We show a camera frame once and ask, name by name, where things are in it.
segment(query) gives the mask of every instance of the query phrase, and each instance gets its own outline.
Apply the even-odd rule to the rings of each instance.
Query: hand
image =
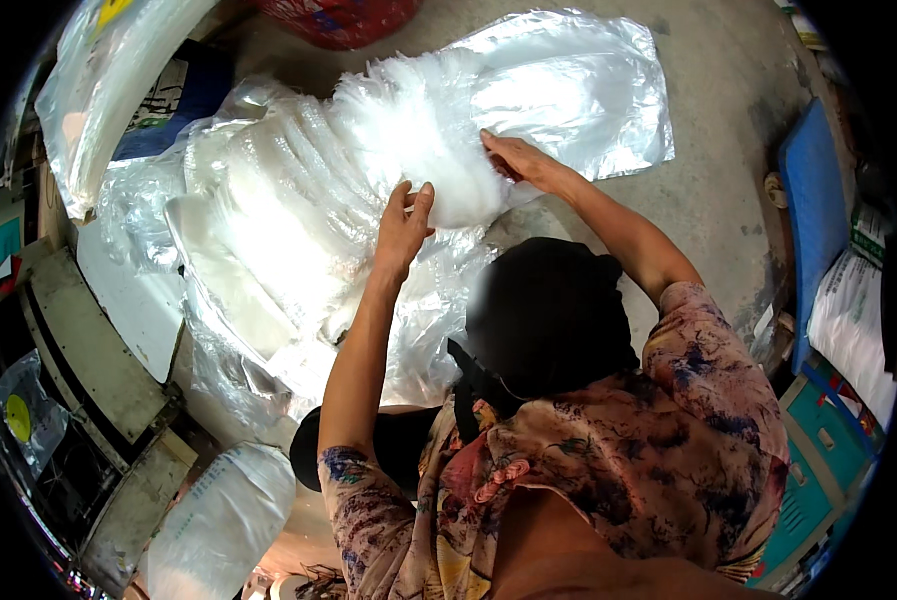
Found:
[[[392,192],[389,204],[382,213],[378,228],[378,249],[375,251],[373,272],[402,283],[408,277],[408,267],[421,249],[421,242],[434,229],[428,226],[428,213],[435,201],[435,188],[426,182],[417,194],[409,194],[410,181],[403,181]],[[411,213],[408,207],[415,207]]]
[[[482,129],[482,144],[495,167],[516,182],[526,180],[546,194],[558,194],[563,184],[580,177],[561,162],[517,137],[496,137]]]

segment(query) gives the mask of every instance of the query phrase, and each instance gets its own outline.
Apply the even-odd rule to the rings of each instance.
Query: concrete floor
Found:
[[[675,159],[645,173],[599,181],[598,187],[671,237],[694,263],[736,332],[750,343],[754,324],[766,307],[773,304],[778,314],[788,300],[794,274],[788,215],[768,203],[762,191],[765,174],[774,168],[778,143],[810,98],[820,96],[829,109],[836,146],[843,146],[814,57],[772,0],[573,4],[601,17],[628,17],[648,24],[656,35],[668,85]],[[360,71],[366,60],[395,51],[414,56],[435,50],[507,13],[535,6],[564,4],[426,0],[404,29],[350,52],[313,48],[261,15],[227,31],[217,42],[239,57],[239,76],[271,73],[302,91],[327,97],[341,72]],[[848,160],[843,160],[850,198],[848,167]],[[605,251],[578,217],[553,197],[504,215],[489,239],[508,245],[534,235],[581,241],[597,253]],[[633,346],[640,353],[658,315],[630,280],[623,279],[621,287]],[[191,402],[210,404],[205,398]],[[277,443],[290,432],[273,435],[271,442]],[[337,564],[321,497],[301,489],[295,512],[263,566],[283,572],[298,570],[299,562]]]

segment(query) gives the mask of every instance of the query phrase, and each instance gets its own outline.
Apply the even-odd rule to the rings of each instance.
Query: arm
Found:
[[[382,215],[374,266],[325,386],[320,455],[323,450],[344,446],[375,460],[371,439],[385,379],[395,299],[421,242],[435,232],[428,228],[434,188],[426,183],[418,194],[408,194],[411,188],[410,181],[400,183]],[[412,205],[415,210],[406,213]]]
[[[658,227],[580,174],[515,137],[495,137],[482,129],[482,142],[496,163],[501,159],[514,174],[575,209],[655,306],[671,283],[702,283],[692,264]]]

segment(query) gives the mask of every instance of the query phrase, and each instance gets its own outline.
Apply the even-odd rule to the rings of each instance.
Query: yellow label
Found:
[[[95,33],[103,30],[111,22],[111,19],[118,17],[121,11],[131,5],[131,2],[132,0],[105,0],[102,3],[102,11],[98,15]]]
[[[9,429],[20,442],[25,444],[32,438],[32,418],[29,416],[28,404],[20,395],[13,393],[5,403],[5,417]]]

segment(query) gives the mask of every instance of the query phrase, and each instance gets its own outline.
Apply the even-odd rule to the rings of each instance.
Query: pink floral blouse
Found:
[[[672,284],[660,309],[643,371],[507,420],[476,402],[481,435],[464,447],[450,397],[421,457],[418,509],[357,450],[322,452],[349,596],[484,597],[516,486],[568,498],[622,557],[682,557],[744,581],[788,473],[778,401],[704,287]]]

